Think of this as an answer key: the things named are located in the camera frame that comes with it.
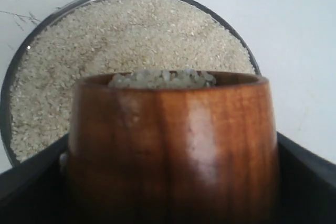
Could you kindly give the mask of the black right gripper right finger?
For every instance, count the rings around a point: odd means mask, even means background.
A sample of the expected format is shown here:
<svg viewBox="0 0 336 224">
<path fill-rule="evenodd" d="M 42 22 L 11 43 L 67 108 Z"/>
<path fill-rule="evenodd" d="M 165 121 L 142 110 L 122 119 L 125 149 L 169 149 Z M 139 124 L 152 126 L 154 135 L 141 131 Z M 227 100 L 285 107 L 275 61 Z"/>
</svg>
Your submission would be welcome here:
<svg viewBox="0 0 336 224">
<path fill-rule="evenodd" d="M 335 223 L 335 165 L 277 133 L 281 202 L 277 223 Z"/>
</svg>

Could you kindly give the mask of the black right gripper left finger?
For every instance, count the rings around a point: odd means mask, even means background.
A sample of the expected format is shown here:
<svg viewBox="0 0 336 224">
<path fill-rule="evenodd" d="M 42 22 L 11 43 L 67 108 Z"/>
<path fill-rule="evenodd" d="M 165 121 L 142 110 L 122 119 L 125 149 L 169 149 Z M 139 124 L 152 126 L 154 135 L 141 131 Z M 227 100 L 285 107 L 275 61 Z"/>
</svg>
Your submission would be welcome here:
<svg viewBox="0 0 336 224">
<path fill-rule="evenodd" d="M 59 156 L 64 135 L 48 148 L 1 174 L 1 223 L 66 223 L 65 180 Z"/>
</svg>

